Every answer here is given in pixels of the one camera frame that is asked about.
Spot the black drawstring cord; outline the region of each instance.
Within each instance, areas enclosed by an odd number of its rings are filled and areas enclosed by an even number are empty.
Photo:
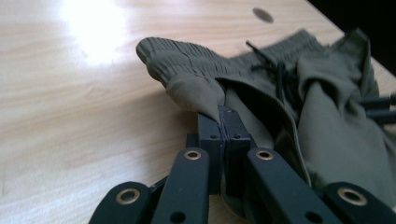
[[[284,103],[284,97],[283,97],[283,76],[286,72],[286,66],[283,63],[278,63],[275,64],[269,59],[267,56],[265,56],[259,49],[254,47],[250,42],[246,42],[247,45],[253,49],[253,52],[258,56],[259,60],[262,62],[261,65],[254,65],[251,67],[252,71],[255,71],[257,69],[267,69],[271,71],[274,74],[277,74],[276,76],[276,97]]]

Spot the green fabric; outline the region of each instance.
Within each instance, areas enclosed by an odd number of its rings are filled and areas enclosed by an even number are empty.
[[[276,77],[253,52],[224,58],[202,46],[143,39],[137,55],[182,108],[219,121],[218,105],[238,111],[259,147],[273,148],[315,189],[346,181],[396,204],[396,139],[367,119],[358,101],[377,96],[367,38],[359,31],[323,47],[308,32],[261,49],[296,70],[293,108],[276,98]]]

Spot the drawstring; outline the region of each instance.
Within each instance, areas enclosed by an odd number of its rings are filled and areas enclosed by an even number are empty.
[[[254,47],[250,42],[247,41],[247,45],[252,48],[253,52],[258,57],[259,61],[262,62],[260,65],[251,66],[251,71],[256,71],[258,69],[265,69],[274,74],[276,74],[276,98],[278,98],[283,104],[284,95],[288,102],[293,108],[301,108],[303,102],[298,95],[298,78],[297,74],[288,71],[286,65],[283,62],[274,63],[265,54],[263,54],[259,49]]]

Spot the wooden table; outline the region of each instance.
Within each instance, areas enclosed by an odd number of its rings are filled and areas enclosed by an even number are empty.
[[[273,23],[258,20],[254,7]],[[126,181],[166,176],[194,133],[135,54],[146,36],[195,42],[224,56],[305,28],[342,36],[304,0],[3,1],[0,5],[0,222],[87,223]],[[374,62],[381,93],[396,80]],[[209,223],[244,223],[219,196]]]

